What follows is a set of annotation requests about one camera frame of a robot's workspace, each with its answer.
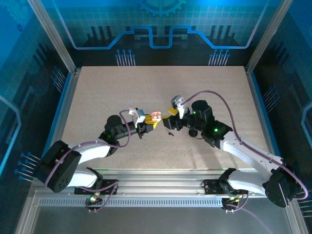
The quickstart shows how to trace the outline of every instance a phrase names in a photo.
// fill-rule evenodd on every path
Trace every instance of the beige tabletop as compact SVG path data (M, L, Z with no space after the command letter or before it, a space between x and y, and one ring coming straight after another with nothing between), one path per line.
M83 67L78 79L62 140L68 144L95 140L110 115L128 108L145 113L168 114L171 99L185 98L201 90L220 93L233 112L241 137L267 150L253 97L242 66L136 66ZM202 94L217 120L231 126L223 102L212 94ZM84 163L95 169L225 169L250 168L240 159L204 140L191 138L188 129L167 129L160 122L156 129L139 139L131 137L128 147L113 156Z

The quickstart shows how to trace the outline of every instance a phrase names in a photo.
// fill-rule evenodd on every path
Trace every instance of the enclosure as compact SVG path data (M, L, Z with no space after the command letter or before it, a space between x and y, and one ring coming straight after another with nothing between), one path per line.
M185 131L158 126L88 162L122 181L99 214L32 168L57 140L97 139L120 110L166 115L174 96L213 90L241 136L310 191L311 11L309 0L0 0L0 233L310 233L311 194L285 209L256 194L234 215L208 205L200 181L252 167ZM231 125L217 97L200 99Z

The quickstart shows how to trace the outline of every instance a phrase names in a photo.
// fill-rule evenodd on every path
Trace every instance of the glass wall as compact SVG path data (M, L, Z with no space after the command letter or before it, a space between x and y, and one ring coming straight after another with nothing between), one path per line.
M281 156L312 189L312 2L294 0L254 70ZM312 231L311 195L299 203Z
M26 0L0 1L0 35L0 233L10 234L68 71Z
M42 1L76 66L246 65L279 0Z

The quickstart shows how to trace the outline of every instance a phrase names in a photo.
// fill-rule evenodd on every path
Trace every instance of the cable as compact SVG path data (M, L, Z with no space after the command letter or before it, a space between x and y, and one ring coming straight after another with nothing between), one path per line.
M126 121L126 119L124 118L124 116L122 115L122 113L124 112L129 112L129 110L123 110L123 111L120 111L119 112L119 115L121 117L121 119L124 121L125 125L126 125L126 128L127 128L127 131L128 131L128 140L127 140L127 143L124 144L124 145L110 145L110 144L107 144L106 142L99 142L99 141L87 141L87 142L84 142L84 143L81 143L79 145L76 145L75 147L71 148L69 151L67 151L61 158L60 160L57 162L57 164L54 166L54 168L52 169L52 171L50 172L49 176L47 177L47 180L45 181L44 183L44 186L45 188L48 188L48 183L51 179L51 177L53 176L53 174L55 173L55 171L57 170L57 168L60 166L60 164L63 163L63 161L65 160L65 158L74 150L82 147L82 146L85 146L85 145L94 145L94 144L100 144L100 145L104 145L104 146L109 146L109 147L113 147L113 148L124 148L126 147L128 144L129 144L129 141L130 141L130 136L131 136L131 133L130 133L130 127Z
M245 209L245 208L241 208L241 210L244 211L244 212L246 212L246 213L248 213L248 214L250 214L250 215L251 215L252 217L254 217L256 220L258 220L258 222L268 231L269 234L273 234L273 232L267 227L267 225L265 225L265 224L261 221L261 219L260 219L258 216L256 216L253 212L251 212L251 211L249 211L249 210L247 210L247 209Z
M102 210L102 209L107 205L108 201L111 199L111 197L112 197L114 191L115 191L116 188L117 188L117 185L118 185L118 181L116 181L116 182L114 182L114 183L112 183L112 184L106 186L105 188L101 188L101 189L97 189L97 190L96 190L96 189L88 189L88 188L86 188L86 187L79 187L79 188L84 189L84 190L89 191L89 192L101 192L101 191L107 190L107 189L109 189L109 188L111 188L111 187L114 187L113 190L112 190L112 192L111 192L111 194L109 195L109 197L107 198L107 200L104 202L104 204L103 204L100 208L98 208L98 209L94 209L94 210L90 210L90 209L89 209L89 212L93 211L94 213L96 213L97 211Z
M247 191L247 196L246 196L246 199L245 199L243 205L241 205L240 207L236 206L236 209L235 209L235 210L232 210L232 213L243 209L243 207L244 207L244 206L246 205L246 203L247 203L248 198L249 198L249 192Z
M309 195L309 192L308 192L308 189L306 188L306 186L301 182L301 180L293 173L291 172L287 167L285 167L283 164L277 162L276 160L274 159L271 159L270 157L266 156L265 154L259 152L258 150L254 149L253 147L249 146L248 144L246 144L241 138L240 136L238 135L238 132L237 132L237 129L236 129L236 126L235 126L235 122L234 122L234 117L233 117L233 114L232 114L232 111L228 105L228 103L226 102L226 100L223 98L223 96L221 96L220 94L218 94L217 92L215 91L211 91L211 90L204 90L204 91L200 91L196 94L194 94L193 96L191 96L189 99L187 99L185 102L181 103L181 105L184 105L185 103L189 102L190 100L192 100L193 98L195 98L196 96L200 95L200 94L203 94L203 93L210 93L210 94L214 94L214 95L217 95L225 104L225 106L227 107L228 111L229 111L229 114L230 114L230 118L231 118L231 122L232 122L232 126L233 126L233 131L235 133L235 136L236 138L238 139L238 141L244 145L246 148L248 148L249 150L255 152L256 154L260 155L261 157L265 158L266 160L269 160L270 162L274 163L275 165L279 166L280 168L282 168L284 171L286 171L291 177L293 177L298 184L300 184L300 186L302 187L302 189L304 190L305 192L305 195L303 197L300 197L300 198L294 198L294 199L297 199L297 200L304 200L308 197Z

